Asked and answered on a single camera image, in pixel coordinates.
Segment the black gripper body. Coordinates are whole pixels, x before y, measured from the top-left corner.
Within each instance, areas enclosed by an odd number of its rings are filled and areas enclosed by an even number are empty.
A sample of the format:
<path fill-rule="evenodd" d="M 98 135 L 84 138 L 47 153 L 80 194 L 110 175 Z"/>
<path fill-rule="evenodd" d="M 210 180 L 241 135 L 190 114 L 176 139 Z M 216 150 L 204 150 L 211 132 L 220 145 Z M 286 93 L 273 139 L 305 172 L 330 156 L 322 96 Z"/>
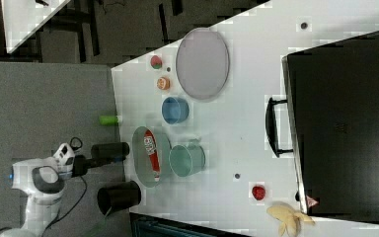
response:
<path fill-rule="evenodd" d="M 89 168 L 88 160 L 83 155 L 78 155 L 74 159 L 72 176 L 79 177 L 87 174 Z"/>

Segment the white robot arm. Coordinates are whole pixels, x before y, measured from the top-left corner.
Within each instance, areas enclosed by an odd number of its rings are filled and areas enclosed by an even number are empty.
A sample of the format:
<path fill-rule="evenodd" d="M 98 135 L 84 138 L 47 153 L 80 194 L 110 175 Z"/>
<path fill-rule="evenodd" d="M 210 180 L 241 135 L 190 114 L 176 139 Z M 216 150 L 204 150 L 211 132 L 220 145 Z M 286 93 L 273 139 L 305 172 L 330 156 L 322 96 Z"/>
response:
<path fill-rule="evenodd" d="M 12 188 L 27 196 L 25 220 L 20 228 L 5 227 L 0 237 L 42 237 L 56 222 L 75 156 L 36 158 L 12 165 Z"/>

